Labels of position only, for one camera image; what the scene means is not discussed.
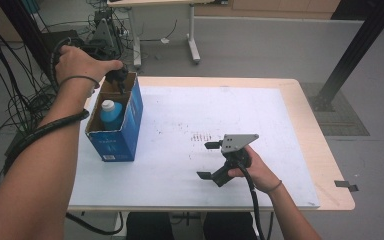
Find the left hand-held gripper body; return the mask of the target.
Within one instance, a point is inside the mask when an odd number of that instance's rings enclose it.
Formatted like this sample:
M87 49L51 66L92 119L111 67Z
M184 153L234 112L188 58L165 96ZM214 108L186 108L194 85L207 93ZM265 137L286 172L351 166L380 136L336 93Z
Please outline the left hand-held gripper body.
M117 42L114 26L110 20L102 18L93 34L93 37L81 45L81 49L92 58L109 61L115 60L121 53ZM106 74L109 83L123 84L127 78L128 70L123 66L119 70L112 70Z

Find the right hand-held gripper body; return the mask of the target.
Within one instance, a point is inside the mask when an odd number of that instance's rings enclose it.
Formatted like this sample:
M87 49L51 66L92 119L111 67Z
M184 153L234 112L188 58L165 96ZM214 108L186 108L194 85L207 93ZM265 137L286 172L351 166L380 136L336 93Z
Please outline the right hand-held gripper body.
M226 159L224 166L229 169L239 165L249 167L251 159L245 147L258 138L258 134L225 134L221 142L221 154Z

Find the blue plastic bottle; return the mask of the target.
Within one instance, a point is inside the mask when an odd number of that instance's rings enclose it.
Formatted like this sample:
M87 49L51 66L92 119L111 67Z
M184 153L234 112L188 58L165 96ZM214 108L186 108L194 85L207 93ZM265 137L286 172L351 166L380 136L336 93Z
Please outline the blue plastic bottle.
M119 130L123 122L123 105L113 100L104 100L101 103L100 119L105 130Z

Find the blue cardboard box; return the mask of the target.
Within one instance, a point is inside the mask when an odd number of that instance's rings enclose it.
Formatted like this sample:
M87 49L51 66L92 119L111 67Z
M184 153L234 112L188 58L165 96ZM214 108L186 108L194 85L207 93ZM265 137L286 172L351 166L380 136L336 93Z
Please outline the blue cardboard box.
M112 100L121 123L107 130L101 118L102 103ZM139 81L135 73L128 73L121 91L116 83L105 81L90 103L91 116L85 133L101 159L106 162L127 162L135 158L143 113Z

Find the person's right hand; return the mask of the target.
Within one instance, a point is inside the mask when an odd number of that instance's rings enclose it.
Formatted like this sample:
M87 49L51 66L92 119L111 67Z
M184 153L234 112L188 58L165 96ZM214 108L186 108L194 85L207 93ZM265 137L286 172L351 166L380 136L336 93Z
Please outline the person's right hand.
M251 165L247 168L255 187L263 192L279 183L279 178L269 169L260 155L249 145L245 147Z

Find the white-legged wooden desk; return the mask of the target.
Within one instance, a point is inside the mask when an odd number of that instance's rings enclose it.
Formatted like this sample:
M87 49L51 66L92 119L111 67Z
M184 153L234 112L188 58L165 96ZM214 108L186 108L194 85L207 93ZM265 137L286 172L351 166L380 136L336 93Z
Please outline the white-legged wooden desk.
M191 52L192 61L199 64L201 57L195 41L195 5L207 4L214 0L107 0L111 8L125 8L130 23L130 33L133 40L133 65L135 68L142 66L141 43L135 24L135 7L148 7L160 5L187 5L189 17L189 32L186 34L186 40Z

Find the white paper sheet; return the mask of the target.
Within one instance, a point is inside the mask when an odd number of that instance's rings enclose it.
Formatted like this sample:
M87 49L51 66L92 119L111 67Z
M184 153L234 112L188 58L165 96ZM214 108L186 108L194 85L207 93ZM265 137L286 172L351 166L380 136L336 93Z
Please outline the white paper sheet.
M202 180L225 159L208 150L227 134L255 134L253 149L300 208L317 197L281 92L276 88L142 86L143 114L132 162L104 162L81 139L72 208L249 209L243 178Z

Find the dark left wrist band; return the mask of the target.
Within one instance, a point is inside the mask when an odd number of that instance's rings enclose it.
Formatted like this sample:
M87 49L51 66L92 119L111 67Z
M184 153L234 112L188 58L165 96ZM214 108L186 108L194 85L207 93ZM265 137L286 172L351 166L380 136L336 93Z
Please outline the dark left wrist band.
M89 76L83 76L83 75L74 75L64 78L59 82L59 86L62 86L65 82L72 80L72 79L86 79L91 81L94 84L93 89L98 89L100 87L100 82L98 82L96 79L89 77Z

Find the dark wrist band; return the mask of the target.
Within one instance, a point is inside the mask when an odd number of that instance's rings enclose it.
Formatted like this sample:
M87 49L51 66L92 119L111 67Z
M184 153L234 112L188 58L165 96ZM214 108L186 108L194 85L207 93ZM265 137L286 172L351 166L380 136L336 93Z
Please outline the dark wrist band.
M74 75L64 78L59 82L59 86L62 86L65 82L72 80L72 79L86 79L91 81L94 84L93 89L98 89L100 87L100 82L98 82L96 79L89 77L89 76L83 76L83 75Z
M281 186L283 184L283 181L282 180L279 180L279 183L276 185L276 186L274 186L274 187L272 187L272 188L270 188L270 189L268 189L268 190L266 190L266 191L263 191L264 193L266 193L266 194L269 194L270 192L273 192L273 191L275 191L279 186Z

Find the black office chair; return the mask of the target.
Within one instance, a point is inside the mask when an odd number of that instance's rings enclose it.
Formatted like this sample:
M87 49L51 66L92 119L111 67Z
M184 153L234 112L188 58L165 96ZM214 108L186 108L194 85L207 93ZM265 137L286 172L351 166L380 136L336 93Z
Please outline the black office chair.
M248 212L208 212L203 232L206 240L257 240Z

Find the black box case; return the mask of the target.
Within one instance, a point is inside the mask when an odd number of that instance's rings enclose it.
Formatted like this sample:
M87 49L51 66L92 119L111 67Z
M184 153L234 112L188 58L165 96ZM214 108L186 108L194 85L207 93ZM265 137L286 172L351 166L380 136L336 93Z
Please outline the black box case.
M57 32L48 32L42 34L42 39L47 50L50 53L50 59L56 62L59 55L59 49L63 45L68 45L69 42L78 38L75 30L65 30Z

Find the dark right wrist band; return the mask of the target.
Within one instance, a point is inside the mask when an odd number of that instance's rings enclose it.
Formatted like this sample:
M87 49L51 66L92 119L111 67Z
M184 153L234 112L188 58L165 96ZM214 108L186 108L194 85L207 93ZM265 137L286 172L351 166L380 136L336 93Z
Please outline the dark right wrist band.
M270 189L268 189L268 190L266 190L266 191L263 191L264 193L266 193L266 194L269 194L270 192L273 192L273 191L275 191L279 186L281 186L283 184L283 181L282 180L279 180L279 183L276 185L276 186L274 186L274 187L272 187L272 188L270 188Z

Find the white table leg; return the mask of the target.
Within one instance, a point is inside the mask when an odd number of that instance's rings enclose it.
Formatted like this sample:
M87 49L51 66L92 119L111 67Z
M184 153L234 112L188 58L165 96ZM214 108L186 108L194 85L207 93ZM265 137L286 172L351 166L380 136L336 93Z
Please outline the white table leg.
M256 224L256 220L255 220L255 215L254 215L254 213L252 213L252 212L250 212L249 214L250 214L250 216L251 216L252 228L253 228L253 231L254 231L254 233L255 233L255 235L256 235L256 238L257 238L257 240L261 240L261 239L260 239L260 234L259 234L258 229L257 229L257 224Z

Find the person's left leg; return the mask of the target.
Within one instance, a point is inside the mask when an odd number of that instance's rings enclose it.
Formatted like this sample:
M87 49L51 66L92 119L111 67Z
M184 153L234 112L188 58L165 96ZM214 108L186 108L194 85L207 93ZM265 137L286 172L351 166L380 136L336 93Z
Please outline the person's left leg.
M126 227L126 240L174 240L168 213L130 212Z

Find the black tape strip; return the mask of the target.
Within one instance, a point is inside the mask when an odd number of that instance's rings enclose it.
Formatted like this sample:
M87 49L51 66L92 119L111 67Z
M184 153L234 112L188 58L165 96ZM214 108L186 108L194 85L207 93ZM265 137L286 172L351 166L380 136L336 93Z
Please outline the black tape strip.
M338 188L347 188L350 192L357 192L359 191L359 188L356 184L350 184L348 181L340 181L335 180L334 181L335 186Z

